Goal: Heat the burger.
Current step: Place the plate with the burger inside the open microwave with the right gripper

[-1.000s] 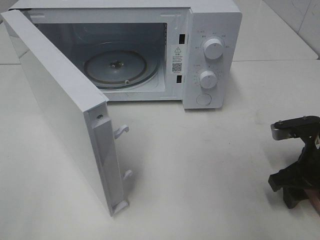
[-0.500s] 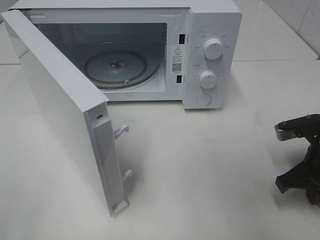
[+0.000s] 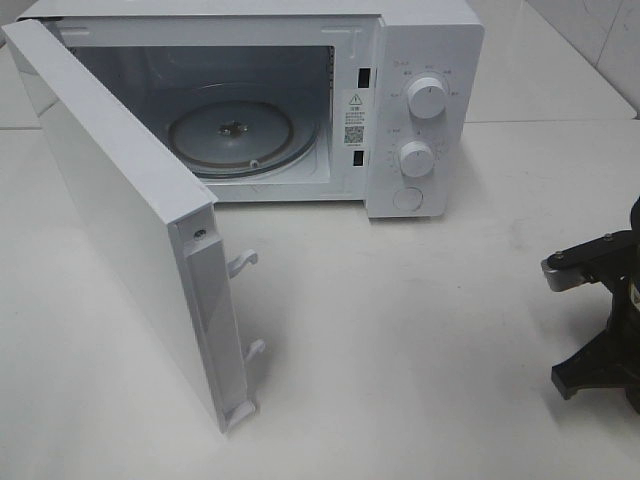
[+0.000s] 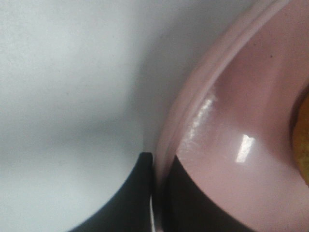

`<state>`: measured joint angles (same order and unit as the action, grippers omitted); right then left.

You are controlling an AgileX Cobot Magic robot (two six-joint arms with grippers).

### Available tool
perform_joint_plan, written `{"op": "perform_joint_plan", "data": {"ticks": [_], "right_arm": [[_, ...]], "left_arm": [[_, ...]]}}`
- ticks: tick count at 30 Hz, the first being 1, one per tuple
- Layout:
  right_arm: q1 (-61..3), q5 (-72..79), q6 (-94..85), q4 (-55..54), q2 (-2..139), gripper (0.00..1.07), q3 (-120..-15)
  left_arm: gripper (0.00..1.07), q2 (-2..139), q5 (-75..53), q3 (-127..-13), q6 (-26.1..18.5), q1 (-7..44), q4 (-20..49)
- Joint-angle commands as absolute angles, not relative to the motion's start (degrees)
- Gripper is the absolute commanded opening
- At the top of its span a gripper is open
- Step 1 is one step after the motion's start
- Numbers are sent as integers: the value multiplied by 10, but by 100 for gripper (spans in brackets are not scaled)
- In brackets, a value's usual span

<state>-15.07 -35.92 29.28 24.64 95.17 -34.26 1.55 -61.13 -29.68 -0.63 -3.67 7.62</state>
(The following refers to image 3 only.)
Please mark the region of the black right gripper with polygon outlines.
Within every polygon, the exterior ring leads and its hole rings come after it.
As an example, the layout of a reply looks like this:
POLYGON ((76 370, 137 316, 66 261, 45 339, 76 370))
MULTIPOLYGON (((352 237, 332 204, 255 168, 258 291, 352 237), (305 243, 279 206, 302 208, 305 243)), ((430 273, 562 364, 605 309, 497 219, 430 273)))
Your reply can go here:
POLYGON ((607 324, 612 345, 589 344, 552 367, 551 380, 564 399, 583 389, 620 388, 626 395, 639 394, 639 200, 631 209, 630 224, 632 232, 607 233, 541 262, 552 291, 585 283, 615 288, 607 324))

